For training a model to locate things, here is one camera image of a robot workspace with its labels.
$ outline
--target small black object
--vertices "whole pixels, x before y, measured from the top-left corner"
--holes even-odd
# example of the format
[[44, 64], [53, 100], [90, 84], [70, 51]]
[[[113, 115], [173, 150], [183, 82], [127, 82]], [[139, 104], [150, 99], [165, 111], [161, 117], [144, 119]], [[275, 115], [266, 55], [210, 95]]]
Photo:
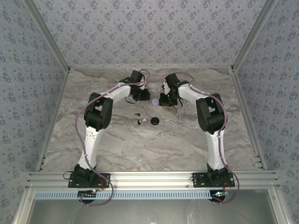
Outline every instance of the small black object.
[[178, 94], [178, 88], [181, 85], [184, 85], [189, 82], [186, 80], [181, 82], [175, 73], [166, 76], [165, 80], [170, 90], [167, 95], [165, 95], [164, 93], [160, 93], [159, 105], [160, 106], [178, 105], [178, 99], [180, 99]]
[[209, 187], [226, 187], [225, 182], [231, 187], [235, 186], [233, 175], [224, 167], [222, 169], [213, 170], [209, 164], [206, 173], [192, 173], [193, 187], [209, 188]]
[[[110, 174], [102, 174], [110, 180]], [[69, 188], [108, 188], [109, 183], [96, 175], [92, 170], [84, 169], [77, 164], [69, 178]]]
[[150, 120], [150, 122], [151, 122], [152, 125], [157, 125], [157, 124], [159, 124], [159, 118], [153, 117]]
[[[218, 93], [212, 94], [212, 96], [222, 102]], [[213, 112], [209, 111], [209, 107], [214, 108]], [[214, 134], [218, 131], [224, 123], [224, 112], [220, 104], [211, 97], [201, 98], [196, 100], [196, 109], [198, 123], [204, 132]]]
[[[97, 193], [93, 193], [91, 190], [80, 190], [77, 193], [77, 198], [95, 198], [97, 196]], [[94, 200], [91, 199], [82, 199], [82, 202], [85, 204], [90, 204]]]
[[[139, 83], [139, 82], [141, 82], [142, 77], [144, 78], [144, 75], [141, 72], [133, 70], [131, 76], [120, 80], [120, 83], [127, 83], [127, 84]], [[133, 99], [136, 102], [141, 101], [141, 100], [149, 100], [150, 99], [149, 90], [148, 89], [141, 90], [140, 89], [141, 86], [140, 85], [131, 85], [130, 95], [133, 96]]]
[[137, 94], [132, 94], [133, 99], [137, 101], [145, 101], [150, 100], [150, 92], [149, 89], [140, 90]]

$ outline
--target wall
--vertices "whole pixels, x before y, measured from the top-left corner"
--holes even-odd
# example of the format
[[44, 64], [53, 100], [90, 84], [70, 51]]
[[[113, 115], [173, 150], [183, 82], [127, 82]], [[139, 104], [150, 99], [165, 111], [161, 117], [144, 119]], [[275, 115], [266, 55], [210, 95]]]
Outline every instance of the wall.
[[268, 169], [299, 223], [299, 2], [279, 0], [238, 75]]
[[69, 66], [231, 65], [264, 0], [35, 0]]
[[36, 168], [64, 79], [21, 0], [0, 1], [0, 223], [11, 223]]

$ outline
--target small purple object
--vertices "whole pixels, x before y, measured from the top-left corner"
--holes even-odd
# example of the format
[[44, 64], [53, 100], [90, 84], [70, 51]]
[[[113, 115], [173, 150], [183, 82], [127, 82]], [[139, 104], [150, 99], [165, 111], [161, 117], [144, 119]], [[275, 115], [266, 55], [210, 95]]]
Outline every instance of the small purple object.
[[154, 99], [152, 99], [151, 103], [152, 103], [154, 106], [158, 106], [158, 105], [159, 105], [159, 99], [154, 98]]

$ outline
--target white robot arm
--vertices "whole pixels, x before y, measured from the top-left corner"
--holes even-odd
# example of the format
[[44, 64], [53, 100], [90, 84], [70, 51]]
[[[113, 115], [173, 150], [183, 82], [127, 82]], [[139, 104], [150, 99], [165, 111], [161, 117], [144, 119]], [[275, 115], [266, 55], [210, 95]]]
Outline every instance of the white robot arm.
[[[189, 102], [191, 102], [193, 105], [197, 106], [196, 101], [198, 99], [204, 99], [207, 98], [207, 96], [204, 96], [202, 94], [196, 93], [193, 90], [190, 89], [189, 84], [184, 84], [178, 88], [178, 95], [182, 99], [186, 99]], [[220, 159], [219, 155], [219, 140], [218, 140], [218, 131], [214, 131], [214, 133], [210, 133], [209, 131], [205, 131], [206, 134], [206, 140], [207, 140], [207, 146], [208, 146], [208, 152], [209, 152], [209, 159], [208, 164], [213, 170], [222, 169], [224, 168], [224, 165]], [[221, 140], [221, 154], [224, 155], [224, 147], [223, 147], [223, 134], [224, 130], [220, 132], [220, 140]]]
[[85, 159], [88, 160], [91, 167], [96, 167], [96, 152], [100, 145], [100, 139], [109, 126], [112, 115], [112, 107], [122, 98], [133, 96], [134, 100], [149, 100], [150, 92], [145, 89], [146, 81], [144, 75], [139, 71], [133, 71], [130, 77], [127, 77], [121, 81], [112, 89], [103, 92], [101, 94], [92, 93], [89, 98], [89, 102], [98, 98], [100, 95], [105, 97], [99, 98], [88, 107], [86, 107], [84, 113], [84, 120], [86, 125], [85, 135], [85, 150], [82, 152], [78, 164], [74, 168], [74, 172], [70, 175], [69, 188], [85, 188], [85, 187], [98, 187], [96, 181], [102, 181], [104, 187], [107, 187], [106, 181], [98, 177], [90, 167]]
[[[112, 99], [112, 105], [116, 104], [119, 100], [122, 98], [128, 97], [130, 95], [131, 87], [128, 85], [125, 85], [123, 87], [120, 87], [110, 93], [106, 98]], [[91, 101], [93, 98], [99, 96], [99, 94], [93, 93], [91, 95], [91, 98], [89, 101]], [[97, 130], [94, 125], [89, 124], [89, 120], [87, 120], [87, 116], [85, 115], [85, 121], [86, 121], [86, 136], [85, 136], [85, 149], [87, 154], [87, 159], [89, 160], [90, 165], [94, 168], [96, 166], [96, 154], [97, 154], [97, 148], [99, 146], [100, 139], [105, 131], [105, 128], [101, 128], [100, 130]], [[89, 169], [89, 166], [86, 163], [84, 152], [82, 152], [82, 155], [80, 157], [79, 163], [81, 168], [83, 169]]]
[[225, 121], [224, 111], [214, 98], [222, 102], [220, 95], [218, 93], [207, 94], [197, 90], [189, 85], [189, 82], [179, 81], [175, 73], [165, 78], [162, 88], [164, 88], [164, 93], [160, 94], [159, 104], [161, 106], [173, 106], [178, 104], [180, 98], [188, 100], [196, 106], [199, 126], [206, 134], [209, 153], [207, 172], [193, 173], [193, 186], [219, 187], [225, 183], [234, 186], [233, 176], [226, 169], [227, 163], [224, 158], [224, 130], [219, 133]]

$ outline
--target gray marble table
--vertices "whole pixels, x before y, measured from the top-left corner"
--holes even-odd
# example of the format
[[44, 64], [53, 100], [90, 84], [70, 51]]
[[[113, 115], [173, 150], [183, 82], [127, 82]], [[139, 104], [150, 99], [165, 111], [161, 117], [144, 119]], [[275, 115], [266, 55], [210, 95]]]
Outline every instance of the gray marble table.
[[[225, 157], [232, 169], [255, 169], [254, 151], [249, 142], [238, 100], [227, 68], [149, 69], [148, 88], [151, 99], [159, 98], [164, 78], [175, 71], [195, 77], [193, 85], [203, 91], [221, 95], [228, 112], [225, 130]], [[76, 136], [74, 119], [93, 92], [107, 91], [132, 70], [76, 69], [71, 70], [63, 92], [59, 114], [47, 148], [43, 171], [73, 170], [79, 161], [82, 146]], [[180, 80], [189, 77], [179, 75]], [[113, 107], [112, 120], [97, 151], [97, 169], [105, 171], [131, 170], [206, 170], [208, 160], [204, 132], [197, 121], [196, 108], [182, 100], [183, 107], [154, 106], [150, 101], [128, 104], [124, 99]], [[158, 117], [153, 126], [150, 118]], [[146, 119], [141, 125], [140, 118]], [[78, 126], [85, 135], [83, 115]]]

